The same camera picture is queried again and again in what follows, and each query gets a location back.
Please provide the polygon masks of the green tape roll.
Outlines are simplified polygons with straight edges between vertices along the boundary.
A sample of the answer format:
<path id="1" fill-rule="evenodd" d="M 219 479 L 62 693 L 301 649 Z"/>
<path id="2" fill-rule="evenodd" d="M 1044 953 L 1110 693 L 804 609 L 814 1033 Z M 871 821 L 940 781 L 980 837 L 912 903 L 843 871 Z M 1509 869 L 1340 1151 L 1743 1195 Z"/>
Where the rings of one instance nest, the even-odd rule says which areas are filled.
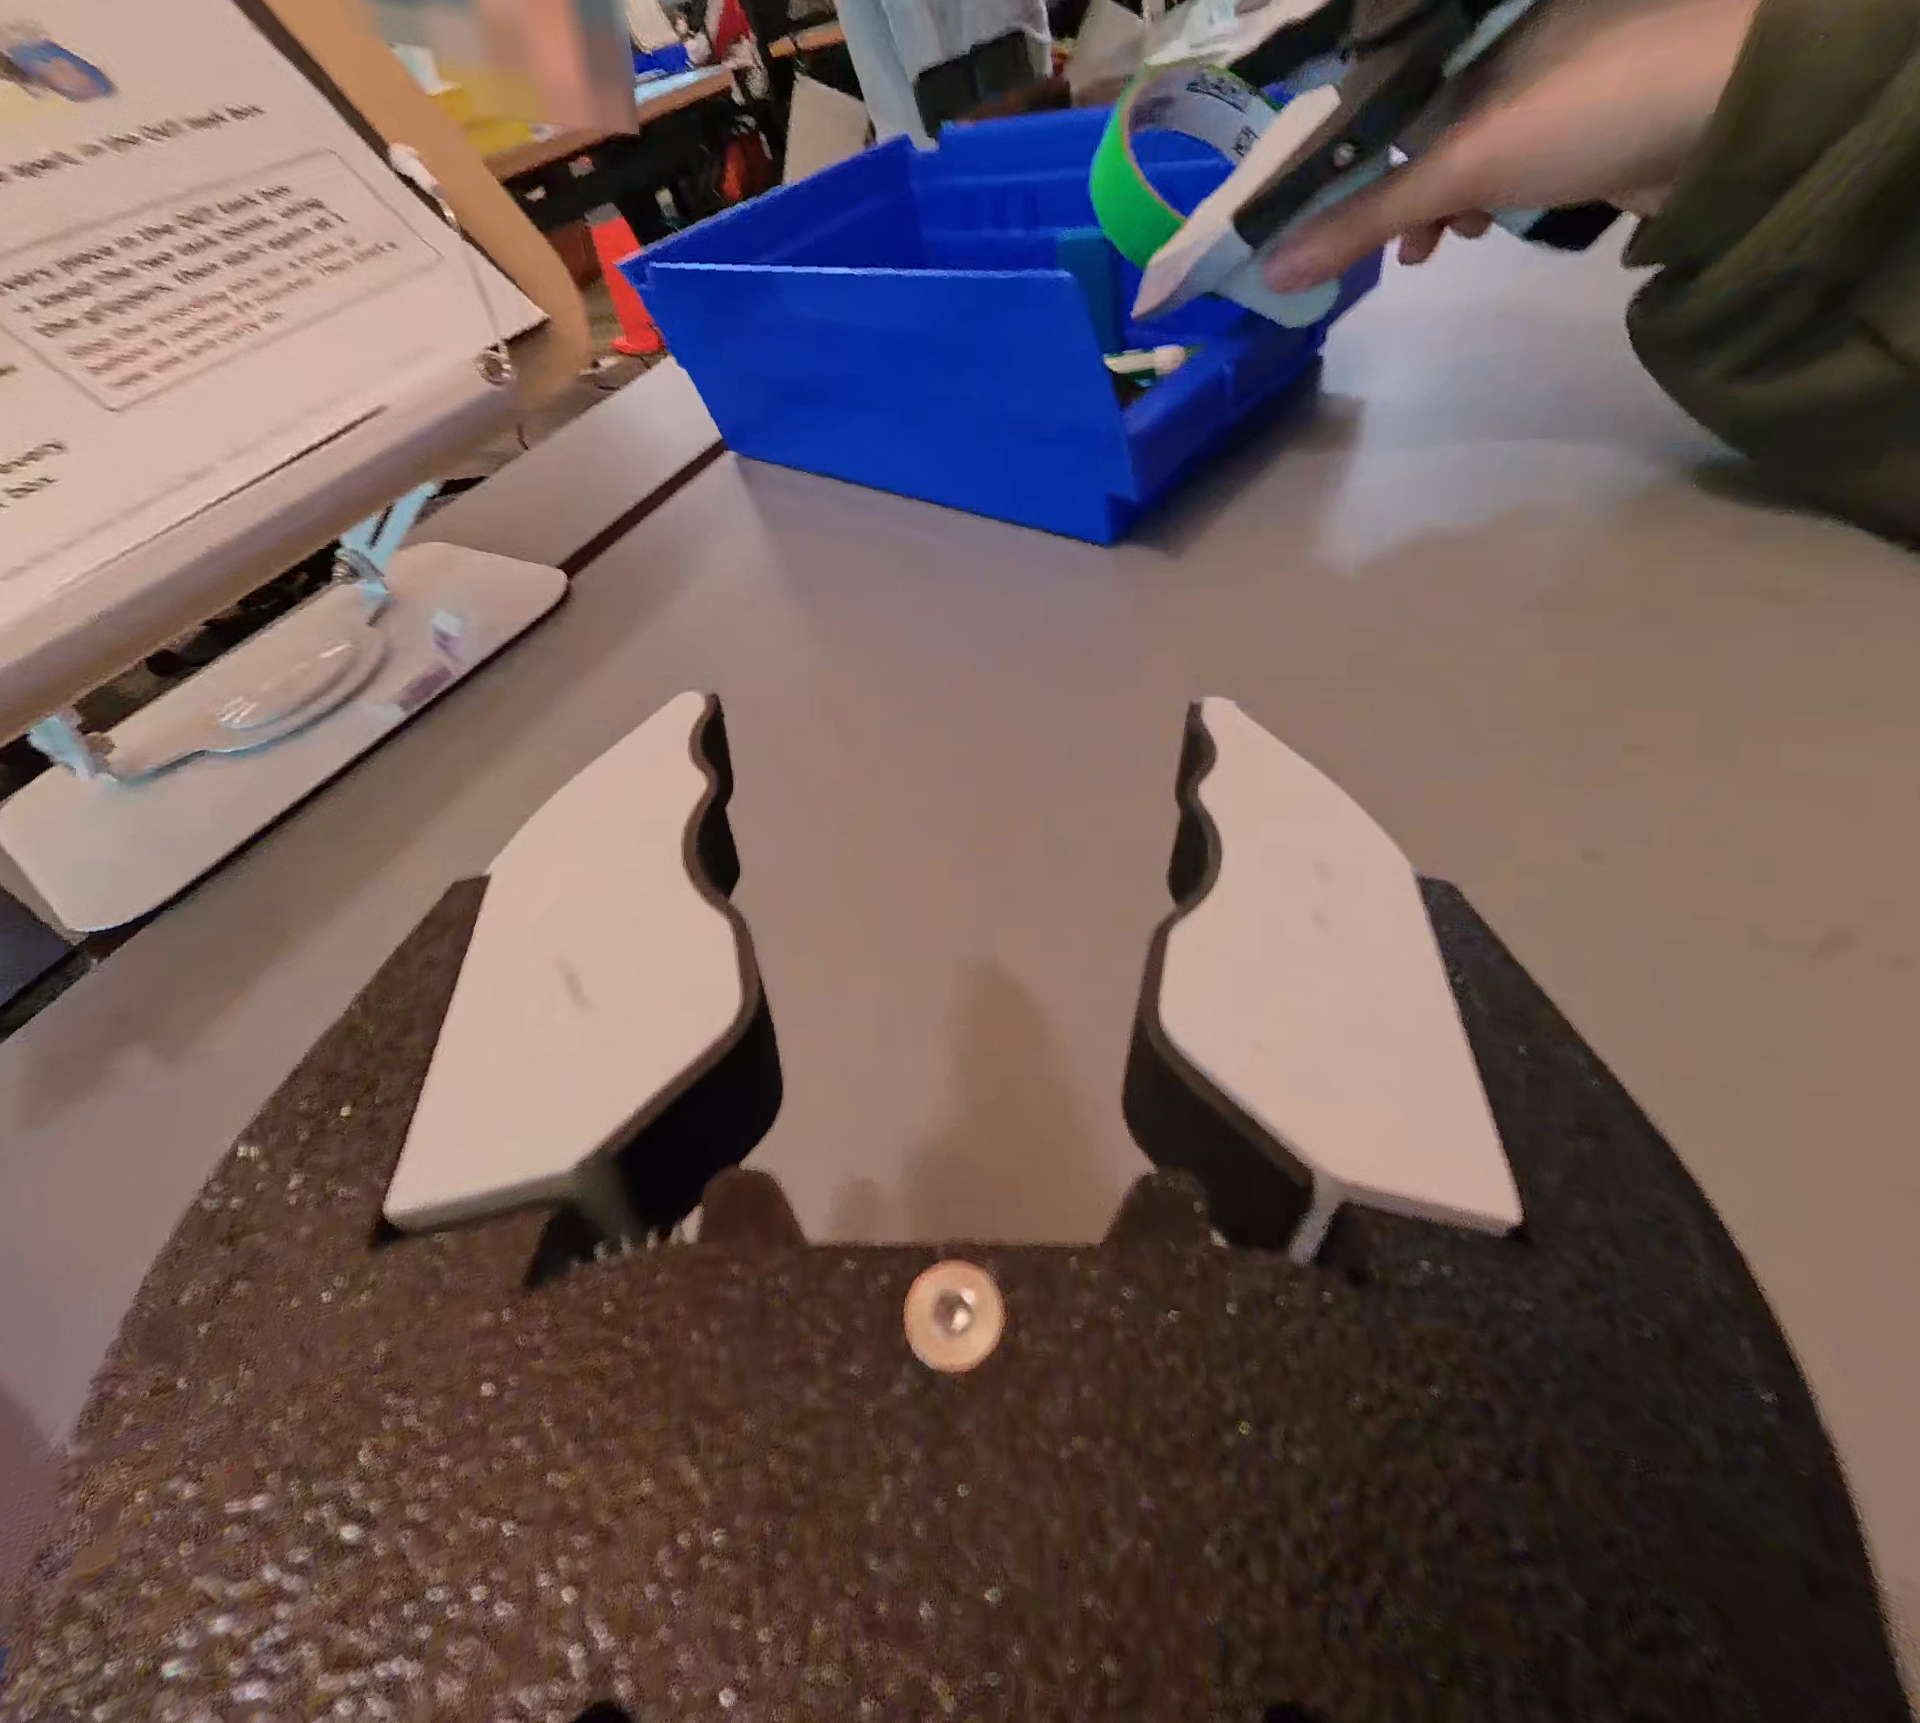
<path id="1" fill-rule="evenodd" d="M 1146 270 L 1236 174 L 1283 108 L 1208 64 L 1142 72 L 1110 110 L 1092 156 L 1089 198 L 1098 230 L 1125 262 Z"/>

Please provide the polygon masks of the blue plastic bin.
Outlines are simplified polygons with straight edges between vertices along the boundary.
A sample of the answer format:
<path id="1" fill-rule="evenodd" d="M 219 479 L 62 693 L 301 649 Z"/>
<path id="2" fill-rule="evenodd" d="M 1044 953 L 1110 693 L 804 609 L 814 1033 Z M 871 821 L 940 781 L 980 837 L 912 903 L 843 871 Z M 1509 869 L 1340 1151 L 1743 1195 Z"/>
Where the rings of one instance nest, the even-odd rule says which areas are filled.
<path id="1" fill-rule="evenodd" d="M 742 457 L 1008 525 L 1114 543 L 1315 379 L 1300 330 L 1198 300 L 1125 350 L 1192 348 L 1173 377 L 1104 366 L 1062 230 L 1098 228 L 1108 112 L 1066 108 L 892 140 L 625 260 L 622 274 Z"/>

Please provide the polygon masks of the person's right hand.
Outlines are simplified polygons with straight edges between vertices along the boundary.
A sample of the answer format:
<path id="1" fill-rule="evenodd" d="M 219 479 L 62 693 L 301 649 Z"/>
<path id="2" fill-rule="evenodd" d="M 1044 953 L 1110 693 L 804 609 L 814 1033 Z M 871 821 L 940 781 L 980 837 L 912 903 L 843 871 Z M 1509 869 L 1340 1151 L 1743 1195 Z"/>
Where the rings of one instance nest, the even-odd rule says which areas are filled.
<path id="1" fill-rule="evenodd" d="M 1600 202 L 1651 216 L 1677 186 L 1763 0 L 1540 0 L 1458 84 L 1453 122 L 1392 174 L 1276 240 L 1276 294 L 1395 248 L 1426 262 L 1501 216 Z"/>

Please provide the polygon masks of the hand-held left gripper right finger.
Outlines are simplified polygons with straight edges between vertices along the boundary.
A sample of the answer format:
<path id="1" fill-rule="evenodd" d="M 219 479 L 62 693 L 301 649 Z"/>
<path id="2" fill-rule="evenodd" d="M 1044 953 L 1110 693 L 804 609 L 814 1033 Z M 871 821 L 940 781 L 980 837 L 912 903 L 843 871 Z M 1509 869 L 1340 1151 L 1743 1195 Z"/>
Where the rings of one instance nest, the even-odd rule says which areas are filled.
<path id="1" fill-rule="evenodd" d="M 1188 705 L 1173 797 L 1125 1061 L 1142 1155 L 1192 1181 L 1218 1243 L 1296 1263 L 1348 1213 L 1519 1235 L 1519 1175 L 1402 847 L 1228 697 Z"/>

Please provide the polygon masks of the blue rectangular block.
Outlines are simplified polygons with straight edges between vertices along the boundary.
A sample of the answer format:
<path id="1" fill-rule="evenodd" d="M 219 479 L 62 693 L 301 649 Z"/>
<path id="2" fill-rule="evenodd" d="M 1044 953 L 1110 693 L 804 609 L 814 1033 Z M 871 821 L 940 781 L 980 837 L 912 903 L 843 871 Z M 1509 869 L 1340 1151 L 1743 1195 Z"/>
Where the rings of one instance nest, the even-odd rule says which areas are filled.
<path id="1" fill-rule="evenodd" d="M 1098 228 L 1081 226 L 1057 234 L 1055 258 L 1079 290 L 1100 352 L 1126 350 L 1125 274 L 1116 248 Z"/>

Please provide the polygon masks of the wooden display board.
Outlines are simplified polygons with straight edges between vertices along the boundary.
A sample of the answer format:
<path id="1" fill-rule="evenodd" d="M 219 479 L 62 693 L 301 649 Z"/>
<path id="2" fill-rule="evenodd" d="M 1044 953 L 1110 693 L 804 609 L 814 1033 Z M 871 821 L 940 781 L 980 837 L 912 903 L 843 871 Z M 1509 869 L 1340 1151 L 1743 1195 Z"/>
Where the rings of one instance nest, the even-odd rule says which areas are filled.
<path id="1" fill-rule="evenodd" d="M 238 0 L 398 178 L 436 206 L 460 246 L 540 314 L 475 366 L 400 391 L 377 411 L 158 537 L 4 621 L 4 739 L 79 701 L 174 633 L 345 535 L 353 523 L 469 455 L 494 425 L 554 395 L 589 354 L 581 296 L 563 262 L 343 0 Z"/>

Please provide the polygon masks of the person's right forearm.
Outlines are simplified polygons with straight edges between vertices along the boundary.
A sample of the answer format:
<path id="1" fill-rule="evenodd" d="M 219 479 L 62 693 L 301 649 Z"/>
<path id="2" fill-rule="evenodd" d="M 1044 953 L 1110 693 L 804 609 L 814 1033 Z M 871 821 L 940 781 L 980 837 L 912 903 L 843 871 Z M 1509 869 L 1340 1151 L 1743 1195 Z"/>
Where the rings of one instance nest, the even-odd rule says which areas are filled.
<path id="1" fill-rule="evenodd" d="M 1761 0 L 1627 264 L 1653 379 L 1794 505 L 1916 547 L 1919 0 Z"/>

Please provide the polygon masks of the printed instruction sheet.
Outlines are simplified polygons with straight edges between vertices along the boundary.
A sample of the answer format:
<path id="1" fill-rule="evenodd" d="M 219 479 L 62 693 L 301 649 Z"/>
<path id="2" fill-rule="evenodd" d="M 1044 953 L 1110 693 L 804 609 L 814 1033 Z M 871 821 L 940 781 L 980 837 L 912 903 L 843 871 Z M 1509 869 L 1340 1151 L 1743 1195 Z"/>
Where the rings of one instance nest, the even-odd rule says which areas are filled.
<path id="1" fill-rule="evenodd" d="M 12 623 L 537 330 L 238 0 L 3 0 Z"/>

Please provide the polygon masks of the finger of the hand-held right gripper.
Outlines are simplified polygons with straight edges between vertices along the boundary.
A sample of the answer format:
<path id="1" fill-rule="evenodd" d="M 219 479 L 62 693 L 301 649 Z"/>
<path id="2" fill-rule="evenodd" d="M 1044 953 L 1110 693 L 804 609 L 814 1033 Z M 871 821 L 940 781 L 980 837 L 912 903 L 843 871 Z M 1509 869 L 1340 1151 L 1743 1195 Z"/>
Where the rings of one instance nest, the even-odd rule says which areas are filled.
<path id="1" fill-rule="evenodd" d="M 1184 28 L 1184 62 L 1239 78 L 1291 78 L 1332 56 L 1357 0 L 1198 0 Z"/>
<path id="2" fill-rule="evenodd" d="M 1285 104 L 1227 182 L 1149 262 L 1132 318 L 1158 322 L 1201 298 L 1233 302 L 1272 324 L 1318 324 L 1331 316 L 1340 286 L 1332 282 L 1291 296 L 1276 294 L 1260 260 L 1264 242 L 1274 234 L 1236 230 L 1236 212 L 1281 182 L 1336 110 L 1339 92 L 1332 86 Z"/>

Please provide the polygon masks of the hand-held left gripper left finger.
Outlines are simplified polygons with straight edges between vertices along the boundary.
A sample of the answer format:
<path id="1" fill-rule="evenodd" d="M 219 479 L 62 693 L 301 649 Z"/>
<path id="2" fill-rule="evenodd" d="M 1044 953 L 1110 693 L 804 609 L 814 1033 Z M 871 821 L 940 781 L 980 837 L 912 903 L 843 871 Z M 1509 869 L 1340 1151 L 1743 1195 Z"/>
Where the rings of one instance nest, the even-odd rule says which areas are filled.
<path id="1" fill-rule="evenodd" d="M 493 859 L 383 1217 L 435 1233 L 527 1209 L 613 1245 L 684 1229 L 785 1099 L 737 905 L 725 707 L 683 691 Z"/>

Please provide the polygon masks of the white hanging panel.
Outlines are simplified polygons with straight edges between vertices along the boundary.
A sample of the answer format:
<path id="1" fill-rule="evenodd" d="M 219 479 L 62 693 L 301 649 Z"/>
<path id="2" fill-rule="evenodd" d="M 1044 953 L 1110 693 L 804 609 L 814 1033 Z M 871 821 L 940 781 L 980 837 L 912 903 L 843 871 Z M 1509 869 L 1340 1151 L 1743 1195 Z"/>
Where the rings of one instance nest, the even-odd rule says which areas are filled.
<path id="1" fill-rule="evenodd" d="M 781 164 L 785 186 L 837 168 L 872 144 L 875 126 L 861 100 L 811 76 L 794 80 Z"/>

